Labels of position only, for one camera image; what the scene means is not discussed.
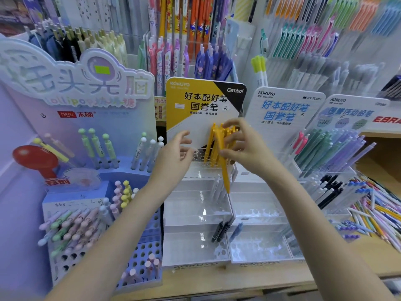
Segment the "person's right hand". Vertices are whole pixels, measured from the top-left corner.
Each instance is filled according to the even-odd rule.
[[[223,128],[239,126],[240,131],[224,138],[224,145],[237,141],[230,149],[220,150],[219,155],[239,162],[248,171],[262,177],[280,162],[266,146],[262,137],[243,118],[233,118],[223,124]]]

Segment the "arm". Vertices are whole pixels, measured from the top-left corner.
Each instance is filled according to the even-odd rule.
[[[298,240],[324,300],[394,300],[383,282],[355,254],[295,177],[273,156],[261,136],[242,118],[227,121],[241,131],[225,139],[237,143],[220,155],[241,163],[272,189]]]
[[[182,147],[192,141],[180,132],[158,154],[148,183],[101,236],[88,254],[47,295],[45,301],[110,299],[147,222],[182,180],[194,149]],[[183,160],[180,151],[187,151]]]

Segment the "black pen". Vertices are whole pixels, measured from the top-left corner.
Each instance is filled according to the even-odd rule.
[[[214,241],[218,238],[218,235],[220,233],[220,231],[223,229],[223,221],[221,221],[220,223],[218,223],[217,225],[217,229],[213,234],[213,238],[212,238],[212,243],[214,243]]]
[[[218,238],[217,238],[217,241],[218,241],[218,242],[221,241],[221,239],[224,237],[225,233],[227,232],[228,228],[230,228],[230,225],[229,225],[228,222],[229,222],[229,221],[227,221],[227,222],[224,224],[223,229],[221,230],[220,234],[218,235]]]

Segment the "yellow and black sign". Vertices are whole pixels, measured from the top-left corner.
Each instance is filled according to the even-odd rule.
[[[189,130],[192,146],[205,146],[213,123],[238,117],[246,92],[242,83],[170,78],[166,87],[167,140]]]

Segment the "red lollipop sign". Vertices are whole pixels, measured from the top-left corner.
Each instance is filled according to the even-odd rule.
[[[52,152],[38,146],[20,146],[13,151],[14,160],[21,166],[37,170],[43,178],[57,178],[53,169],[58,166],[58,159]]]

